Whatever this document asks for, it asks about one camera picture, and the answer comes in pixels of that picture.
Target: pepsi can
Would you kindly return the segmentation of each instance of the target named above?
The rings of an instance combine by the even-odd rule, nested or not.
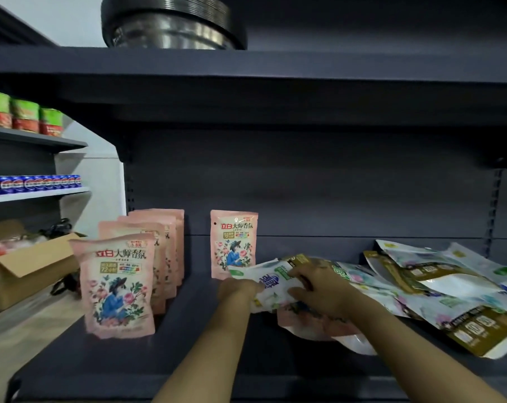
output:
[[[35,177],[33,175],[22,175],[22,181],[24,182],[24,190],[26,192],[35,191]]]
[[[54,184],[54,189],[62,189],[61,186],[61,175],[52,175],[52,182]]]
[[[10,193],[14,193],[13,189],[13,177],[8,177],[6,175],[0,176],[0,195],[8,195]]]
[[[52,175],[43,175],[43,187],[46,191],[54,189],[54,180]]]
[[[43,191],[44,190],[44,176],[43,175],[34,175],[33,176],[34,178],[34,184],[35,184],[35,189],[37,191]]]
[[[68,175],[60,175],[61,178],[61,188],[69,188],[69,176]]]
[[[69,179],[69,188],[76,188],[76,177],[74,175],[67,175]]]
[[[24,192],[24,180],[21,176],[17,175],[15,177],[11,177],[13,179],[13,192],[20,193]]]

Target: blue dress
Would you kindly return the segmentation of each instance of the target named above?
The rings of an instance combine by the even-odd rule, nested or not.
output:
[[[120,310],[117,312],[117,310],[123,305],[123,296],[118,297],[112,293],[106,297],[106,300],[104,300],[104,303],[102,304],[102,313],[100,316],[102,319],[117,318],[118,320],[122,320],[126,317],[127,312],[125,310]]]
[[[240,255],[238,254],[238,251],[230,251],[227,253],[227,258],[225,259],[228,266],[242,266],[242,262],[239,261]]]

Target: cardboard box flap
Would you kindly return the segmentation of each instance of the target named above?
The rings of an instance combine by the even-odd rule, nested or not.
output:
[[[72,256],[70,239],[78,239],[75,233],[19,249],[0,256],[0,263],[16,277],[24,277],[52,263]]]
[[[24,225],[19,220],[8,219],[0,222],[0,240],[20,236],[26,233]]]

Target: person's left hand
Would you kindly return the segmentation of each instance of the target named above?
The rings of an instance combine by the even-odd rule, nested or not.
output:
[[[222,301],[233,294],[243,294],[244,297],[248,298],[248,301],[252,301],[257,293],[260,293],[265,289],[265,286],[261,283],[254,282],[253,280],[237,280],[236,278],[227,278],[223,280],[218,288],[218,300]]]

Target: white shelf edge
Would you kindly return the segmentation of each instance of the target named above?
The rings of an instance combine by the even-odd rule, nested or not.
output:
[[[89,192],[89,190],[90,189],[88,187],[82,186],[78,188],[51,189],[50,191],[11,193],[7,195],[0,195],[0,202],[20,201],[22,199],[32,199],[32,198],[44,198],[45,196],[63,196],[74,193]]]

